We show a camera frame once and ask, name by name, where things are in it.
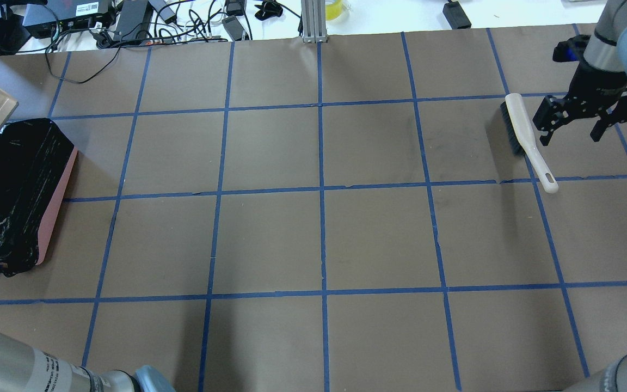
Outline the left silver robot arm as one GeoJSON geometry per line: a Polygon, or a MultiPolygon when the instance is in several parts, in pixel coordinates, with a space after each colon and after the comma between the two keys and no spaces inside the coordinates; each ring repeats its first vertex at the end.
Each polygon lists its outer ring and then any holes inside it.
{"type": "Polygon", "coordinates": [[[0,391],[174,391],[156,368],[92,372],[0,333],[0,391]]]}

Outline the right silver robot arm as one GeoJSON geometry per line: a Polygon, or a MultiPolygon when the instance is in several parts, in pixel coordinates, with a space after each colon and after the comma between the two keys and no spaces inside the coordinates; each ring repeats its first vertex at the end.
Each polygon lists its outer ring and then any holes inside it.
{"type": "Polygon", "coordinates": [[[567,94],[545,97],[533,116],[542,145],[575,120],[597,119],[590,133],[595,142],[608,128],[627,123],[627,1],[608,1],[594,32],[559,42],[552,59],[577,68],[567,94]]]}

